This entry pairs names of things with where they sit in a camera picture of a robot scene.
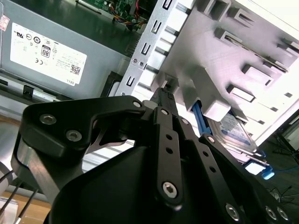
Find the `barcode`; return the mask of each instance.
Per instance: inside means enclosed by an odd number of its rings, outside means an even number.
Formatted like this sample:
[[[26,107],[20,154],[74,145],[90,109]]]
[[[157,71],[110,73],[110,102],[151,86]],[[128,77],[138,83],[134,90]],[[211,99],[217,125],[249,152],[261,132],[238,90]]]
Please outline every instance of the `barcode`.
[[[79,75],[79,73],[80,73],[80,68],[79,67],[77,67],[76,65],[71,65],[71,73],[73,73],[73,74],[75,74],[75,75]]]

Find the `sticker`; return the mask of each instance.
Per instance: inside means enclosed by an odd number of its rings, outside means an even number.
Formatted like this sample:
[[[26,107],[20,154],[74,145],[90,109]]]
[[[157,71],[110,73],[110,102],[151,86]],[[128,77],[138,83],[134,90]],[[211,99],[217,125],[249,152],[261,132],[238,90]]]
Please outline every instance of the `sticker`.
[[[0,19],[0,29],[6,31],[8,23],[9,23],[9,18],[6,17],[5,15],[2,15]]]
[[[50,38],[12,25],[10,60],[74,86],[79,84],[87,55]]]
[[[250,139],[234,116],[230,114],[225,115],[225,117],[220,122],[220,129],[221,132],[228,137],[231,137],[248,146],[251,145]]]

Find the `power supply label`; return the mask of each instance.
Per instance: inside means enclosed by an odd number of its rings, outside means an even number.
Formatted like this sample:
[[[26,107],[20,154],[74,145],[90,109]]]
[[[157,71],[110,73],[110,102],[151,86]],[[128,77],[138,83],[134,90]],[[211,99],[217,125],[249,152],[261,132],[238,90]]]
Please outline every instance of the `power supply label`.
[[[10,60],[74,86],[80,83],[87,55],[13,23]]]

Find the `blue cable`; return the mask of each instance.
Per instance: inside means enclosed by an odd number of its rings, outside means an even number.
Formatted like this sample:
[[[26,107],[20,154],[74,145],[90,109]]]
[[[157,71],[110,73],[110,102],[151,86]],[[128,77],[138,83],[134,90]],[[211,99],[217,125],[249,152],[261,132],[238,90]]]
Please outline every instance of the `blue cable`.
[[[296,167],[293,167],[293,168],[290,168],[290,169],[275,170],[274,172],[292,171],[292,170],[297,169],[297,168],[299,168],[299,166],[296,166]]]

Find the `screw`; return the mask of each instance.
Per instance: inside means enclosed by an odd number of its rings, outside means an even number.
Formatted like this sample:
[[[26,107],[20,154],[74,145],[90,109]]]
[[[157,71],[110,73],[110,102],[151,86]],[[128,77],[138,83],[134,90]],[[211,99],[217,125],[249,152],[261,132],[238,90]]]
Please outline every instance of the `screw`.
[[[140,103],[133,101],[134,106],[141,107]]]
[[[66,132],[66,138],[70,141],[80,141],[82,139],[82,135],[76,130],[69,130]]]
[[[161,109],[161,112],[162,112],[163,114],[165,114],[165,115],[168,115],[167,110]]]
[[[272,211],[272,209],[269,208],[268,206],[266,206],[266,212],[267,212],[267,214],[268,214],[272,219],[274,219],[274,220],[277,219],[275,213],[274,213],[274,212]]]
[[[239,213],[237,212],[237,210],[229,203],[227,203],[225,205],[225,209],[226,212],[228,213],[228,215],[235,220],[236,222],[238,222],[240,220],[240,216]]]
[[[207,139],[209,139],[211,143],[215,143],[215,140],[212,137],[208,136]]]
[[[183,122],[185,125],[188,125],[188,124],[189,124],[189,122],[188,122],[185,118],[182,119],[182,122]]]
[[[39,120],[45,125],[53,125],[56,123],[56,118],[51,114],[43,114],[39,117]]]
[[[277,207],[277,211],[278,211],[278,213],[280,214],[280,216],[281,216],[282,218],[284,218],[286,221],[289,220],[287,214],[286,214],[280,207]]]
[[[164,193],[170,197],[170,198],[175,198],[178,194],[176,187],[170,183],[170,182],[164,182],[163,183],[163,191]]]

